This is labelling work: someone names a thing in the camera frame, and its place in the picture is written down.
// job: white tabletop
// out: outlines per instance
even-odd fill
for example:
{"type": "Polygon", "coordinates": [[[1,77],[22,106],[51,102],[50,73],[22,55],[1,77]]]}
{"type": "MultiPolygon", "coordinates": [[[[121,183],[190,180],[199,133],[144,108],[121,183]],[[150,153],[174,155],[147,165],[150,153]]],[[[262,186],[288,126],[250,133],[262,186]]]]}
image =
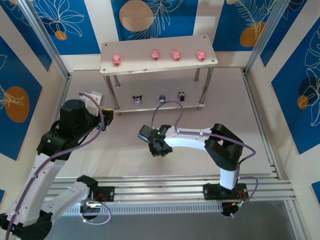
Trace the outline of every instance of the white tabletop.
{"type": "Polygon", "coordinates": [[[130,41],[104,42],[101,48],[100,73],[105,76],[150,73],[170,70],[214,67],[218,63],[207,35],[151,38],[130,41]],[[151,56],[153,49],[160,52],[158,60],[151,56]],[[181,52],[180,60],[173,58],[173,50],[181,52]],[[205,52],[205,60],[197,58],[197,51],[205,52]],[[118,54],[121,64],[112,60],[118,54]]]}

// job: gray floor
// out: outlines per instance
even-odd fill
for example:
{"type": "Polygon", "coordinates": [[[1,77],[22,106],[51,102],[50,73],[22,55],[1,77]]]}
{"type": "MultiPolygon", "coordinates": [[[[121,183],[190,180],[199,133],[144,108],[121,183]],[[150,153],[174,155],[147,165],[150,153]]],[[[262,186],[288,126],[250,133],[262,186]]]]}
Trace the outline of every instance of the gray floor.
{"type": "Polygon", "coordinates": [[[115,215],[105,225],[63,216],[46,240],[294,240],[282,201],[251,202],[235,219],[220,213],[115,215]]]}

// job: pig toy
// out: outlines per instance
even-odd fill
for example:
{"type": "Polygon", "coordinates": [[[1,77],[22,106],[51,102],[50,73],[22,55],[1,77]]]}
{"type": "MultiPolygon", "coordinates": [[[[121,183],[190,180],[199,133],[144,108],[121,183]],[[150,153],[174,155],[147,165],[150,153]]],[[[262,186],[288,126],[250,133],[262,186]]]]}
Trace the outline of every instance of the pig toy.
{"type": "Polygon", "coordinates": [[[205,60],[205,58],[206,58],[206,53],[205,53],[204,51],[202,51],[202,50],[198,50],[198,51],[196,52],[196,56],[198,57],[198,59],[199,59],[200,61],[203,61],[203,60],[205,60]]]}
{"type": "Polygon", "coordinates": [[[118,66],[121,63],[121,58],[118,54],[115,54],[112,58],[114,65],[118,66]]]}
{"type": "Polygon", "coordinates": [[[160,52],[158,51],[158,49],[153,49],[151,52],[152,58],[154,60],[158,60],[158,58],[160,57],[160,52]]]}
{"type": "Polygon", "coordinates": [[[172,52],[172,56],[175,60],[180,60],[180,55],[181,55],[181,52],[179,52],[177,49],[173,50],[172,52]]]}

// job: beige circle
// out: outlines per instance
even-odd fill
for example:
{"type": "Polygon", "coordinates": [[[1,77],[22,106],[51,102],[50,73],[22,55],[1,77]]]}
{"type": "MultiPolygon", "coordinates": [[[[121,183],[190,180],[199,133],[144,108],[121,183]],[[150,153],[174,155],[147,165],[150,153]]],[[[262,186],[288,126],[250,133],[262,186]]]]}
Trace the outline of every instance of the beige circle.
{"type": "Polygon", "coordinates": [[[11,2],[14,5],[18,5],[18,0],[8,0],[9,2],[11,2]]]}
{"type": "Polygon", "coordinates": [[[141,0],[130,0],[122,6],[119,17],[125,29],[140,32],[148,29],[154,22],[151,8],[141,0]]]}
{"type": "Polygon", "coordinates": [[[229,5],[235,4],[237,0],[226,0],[226,3],[229,5]]]}

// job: purple cable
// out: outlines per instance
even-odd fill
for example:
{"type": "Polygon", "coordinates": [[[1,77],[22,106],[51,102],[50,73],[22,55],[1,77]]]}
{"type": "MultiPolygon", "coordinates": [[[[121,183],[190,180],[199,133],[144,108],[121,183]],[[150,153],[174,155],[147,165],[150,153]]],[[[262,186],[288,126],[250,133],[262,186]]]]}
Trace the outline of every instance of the purple cable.
{"type": "MultiPolygon", "coordinates": [[[[179,123],[180,119],[182,118],[182,115],[184,114],[184,107],[182,106],[182,104],[181,104],[180,102],[174,101],[174,100],[166,101],[166,102],[160,104],[160,105],[154,110],[154,113],[153,113],[153,116],[152,116],[152,120],[151,120],[151,128],[154,128],[154,120],[155,120],[155,116],[156,116],[156,113],[157,113],[158,109],[159,109],[161,106],[163,106],[163,105],[165,105],[165,104],[167,104],[167,103],[176,103],[176,104],[178,104],[178,105],[181,107],[180,116],[178,117],[178,119],[176,120],[176,122],[175,122],[175,124],[174,124],[174,129],[175,129],[175,131],[176,131],[178,134],[201,136],[201,135],[200,135],[200,132],[194,132],[194,131],[178,131],[178,123],[179,123]]],[[[216,138],[219,138],[219,139],[223,139],[223,140],[229,141],[229,142],[231,142],[231,143],[238,144],[238,145],[240,145],[240,146],[242,146],[242,147],[245,147],[245,148],[247,148],[247,149],[249,149],[249,150],[252,151],[251,154],[249,154],[248,156],[242,158],[242,159],[238,162],[238,164],[237,164],[237,172],[236,172],[236,177],[237,177],[237,178],[239,177],[239,173],[240,173],[240,164],[243,163],[245,160],[247,160],[247,159],[253,157],[254,155],[256,155],[256,151],[255,151],[252,147],[250,147],[249,145],[244,144],[243,142],[234,140],[234,139],[232,139],[232,138],[225,137],[225,136],[221,136],[221,135],[214,134],[214,133],[205,133],[205,132],[203,133],[202,136],[209,136],[209,137],[216,137],[216,138]]],[[[243,206],[242,206],[240,209],[242,209],[244,206],[246,206],[246,205],[248,204],[248,202],[250,201],[250,199],[251,199],[251,198],[253,197],[253,195],[255,194],[255,192],[256,192],[256,190],[257,190],[257,188],[258,188],[258,184],[259,184],[258,179],[255,178],[255,177],[253,177],[253,176],[241,177],[241,179],[255,179],[256,185],[255,185],[255,188],[253,189],[250,197],[248,197],[248,199],[244,202],[243,206]]],[[[233,214],[233,215],[231,215],[231,216],[234,218],[236,215],[238,215],[238,212],[240,211],[240,209],[239,209],[235,214],[233,214]]]]}
{"type": "Polygon", "coordinates": [[[80,203],[86,203],[86,202],[93,202],[93,203],[96,203],[96,204],[101,204],[102,206],[105,207],[105,209],[106,209],[107,212],[109,213],[109,217],[108,217],[107,220],[102,221],[102,222],[91,222],[91,221],[88,221],[88,220],[85,219],[85,212],[86,212],[86,210],[84,210],[83,213],[82,213],[82,215],[80,215],[80,216],[81,216],[81,218],[83,219],[83,221],[84,221],[85,223],[88,223],[88,224],[91,224],[91,225],[103,225],[103,224],[106,224],[107,222],[110,221],[110,219],[111,219],[111,211],[110,211],[110,209],[107,207],[107,205],[103,204],[102,202],[93,200],[93,199],[85,199],[85,200],[81,200],[81,201],[80,201],[80,203]]]}
{"type": "Polygon", "coordinates": [[[242,209],[249,203],[250,199],[253,197],[253,195],[255,194],[255,192],[257,191],[257,188],[258,188],[258,184],[259,184],[259,181],[256,177],[254,176],[244,176],[244,177],[240,177],[240,179],[254,179],[255,180],[255,187],[254,189],[252,190],[252,193],[251,195],[248,197],[248,199],[246,201],[244,201],[244,204],[238,209],[237,212],[235,212],[235,214],[230,214],[230,216],[232,218],[234,218],[235,216],[237,216],[239,214],[239,212],[242,211],[242,209]]]}
{"type": "MultiPolygon", "coordinates": [[[[85,96],[85,97],[87,97],[88,99],[90,99],[94,103],[94,105],[98,108],[98,111],[99,111],[99,115],[100,115],[100,118],[101,118],[101,126],[104,126],[105,125],[104,115],[102,113],[102,110],[101,110],[99,104],[90,95],[88,95],[88,94],[86,94],[84,92],[80,92],[79,96],[85,96]]],[[[55,159],[55,158],[57,158],[57,157],[59,157],[59,156],[61,156],[63,154],[68,154],[68,153],[70,153],[70,152],[72,152],[74,150],[80,149],[80,148],[92,143],[99,136],[101,131],[102,131],[102,127],[100,127],[100,129],[93,136],[93,138],[91,138],[87,142],[85,142],[85,143],[83,143],[83,144],[81,144],[79,146],[75,146],[73,148],[70,148],[70,149],[67,149],[67,150],[64,150],[64,151],[57,152],[56,154],[53,154],[52,156],[50,156],[47,160],[45,160],[40,165],[40,167],[34,172],[34,175],[37,176],[40,173],[40,171],[47,165],[47,163],[49,163],[52,159],[55,159]]],[[[12,218],[11,218],[11,220],[9,222],[8,228],[6,230],[5,240],[9,240],[10,231],[11,231],[11,228],[12,228],[12,226],[14,224],[15,219],[16,219],[17,213],[18,213],[18,211],[19,211],[19,209],[20,209],[20,207],[21,207],[21,205],[22,205],[22,203],[23,203],[23,201],[24,201],[24,199],[25,199],[25,197],[26,197],[26,195],[27,195],[27,193],[28,193],[28,191],[29,191],[29,189],[30,189],[30,187],[31,187],[31,185],[32,185],[32,183],[34,182],[35,179],[36,178],[33,177],[33,178],[31,178],[29,180],[28,184],[26,185],[26,187],[25,187],[25,189],[24,189],[24,191],[23,191],[23,193],[22,193],[22,195],[20,197],[20,200],[18,201],[18,203],[17,203],[17,205],[16,205],[16,207],[14,209],[15,214],[12,216],[12,218]]]]}

